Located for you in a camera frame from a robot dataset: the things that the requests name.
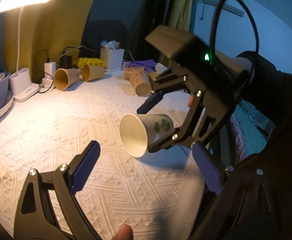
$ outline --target lamp base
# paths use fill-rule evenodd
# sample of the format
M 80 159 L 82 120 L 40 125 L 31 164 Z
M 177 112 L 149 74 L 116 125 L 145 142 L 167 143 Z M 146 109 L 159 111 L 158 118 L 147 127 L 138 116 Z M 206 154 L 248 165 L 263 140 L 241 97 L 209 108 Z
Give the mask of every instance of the lamp base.
M 27 99 L 31 98 L 35 95 L 39 90 L 39 85 L 32 83 L 30 87 L 26 88 L 23 92 L 19 93 L 18 95 L 14 95 L 14 100 L 17 102 L 24 102 Z

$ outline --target yellow plastic bag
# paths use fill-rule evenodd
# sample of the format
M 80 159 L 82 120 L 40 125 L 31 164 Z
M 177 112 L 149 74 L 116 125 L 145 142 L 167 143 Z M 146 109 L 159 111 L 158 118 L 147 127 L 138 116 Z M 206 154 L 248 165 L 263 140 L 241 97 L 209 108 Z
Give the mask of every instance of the yellow plastic bag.
M 82 69 L 86 64 L 103 66 L 104 68 L 106 68 L 106 64 L 103 61 L 101 61 L 99 58 L 80 57 L 74 60 L 73 62 L 73 65 L 76 65 L 79 69 Z

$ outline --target metal screw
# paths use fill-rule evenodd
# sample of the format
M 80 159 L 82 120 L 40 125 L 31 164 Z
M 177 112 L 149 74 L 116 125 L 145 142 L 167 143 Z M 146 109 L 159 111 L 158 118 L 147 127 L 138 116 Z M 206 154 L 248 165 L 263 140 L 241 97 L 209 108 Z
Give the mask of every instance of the metal screw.
M 62 164 L 62 165 L 59 166 L 59 170 L 60 171 L 65 171 L 67 168 L 68 168 L 67 164 Z
M 36 175 L 36 173 L 37 173 L 37 170 L 36 170 L 36 169 L 31 169 L 31 170 L 29 171 L 29 174 L 30 174 L 31 176 Z
M 257 175 L 262 176 L 264 174 L 264 171 L 262 169 L 256 170 Z
M 178 134 L 174 134 L 173 136 L 172 136 L 172 139 L 174 140 L 174 141 L 176 141 L 177 139 L 178 139 Z
M 225 166 L 225 170 L 228 171 L 228 172 L 232 172 L 234 170 L 234 168 L 231 165 L 226 165 Z

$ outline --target white paper cup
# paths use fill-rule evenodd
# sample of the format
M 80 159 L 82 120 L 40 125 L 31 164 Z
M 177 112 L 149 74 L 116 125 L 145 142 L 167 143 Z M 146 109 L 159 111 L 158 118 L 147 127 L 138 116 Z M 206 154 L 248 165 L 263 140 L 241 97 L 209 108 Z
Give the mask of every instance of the white paper cup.
M 165 114 L 126 114 L 120 122 L 120 137 L 127 152 L 140 158 L 149 145 L 174 129 Z

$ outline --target white basket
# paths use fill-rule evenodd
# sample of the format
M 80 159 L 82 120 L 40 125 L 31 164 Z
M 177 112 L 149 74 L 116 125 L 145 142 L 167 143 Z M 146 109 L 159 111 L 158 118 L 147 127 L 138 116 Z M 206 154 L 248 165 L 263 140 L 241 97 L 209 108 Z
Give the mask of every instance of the white basket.
M 124 52 L 124 49 L 101 49 L 101 60 L 107 72 L 122 70 Z

